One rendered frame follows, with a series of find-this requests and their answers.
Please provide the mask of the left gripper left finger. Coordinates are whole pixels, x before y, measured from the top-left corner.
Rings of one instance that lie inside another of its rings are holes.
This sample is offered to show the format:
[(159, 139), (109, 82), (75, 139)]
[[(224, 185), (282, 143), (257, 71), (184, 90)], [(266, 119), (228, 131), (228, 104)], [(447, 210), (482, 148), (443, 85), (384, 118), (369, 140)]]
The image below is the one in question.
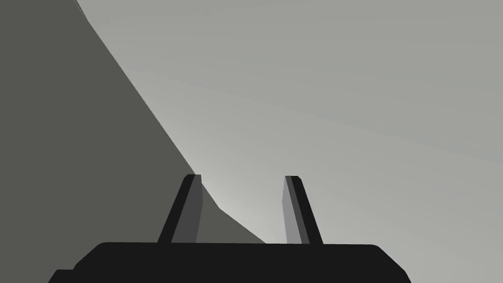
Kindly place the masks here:
[(158, 243), (195, 243), (203, 207), (200, 174), (188, 174), (178, 190)]

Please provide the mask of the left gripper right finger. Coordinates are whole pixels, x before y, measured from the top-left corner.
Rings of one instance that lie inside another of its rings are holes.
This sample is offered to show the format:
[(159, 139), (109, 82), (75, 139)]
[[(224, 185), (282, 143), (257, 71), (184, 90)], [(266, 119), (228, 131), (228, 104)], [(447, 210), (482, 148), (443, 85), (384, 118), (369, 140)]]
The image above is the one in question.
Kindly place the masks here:
[(286, 176), (282, 214), (288, 244), (323, 244), (305, 187), (298, 176)]

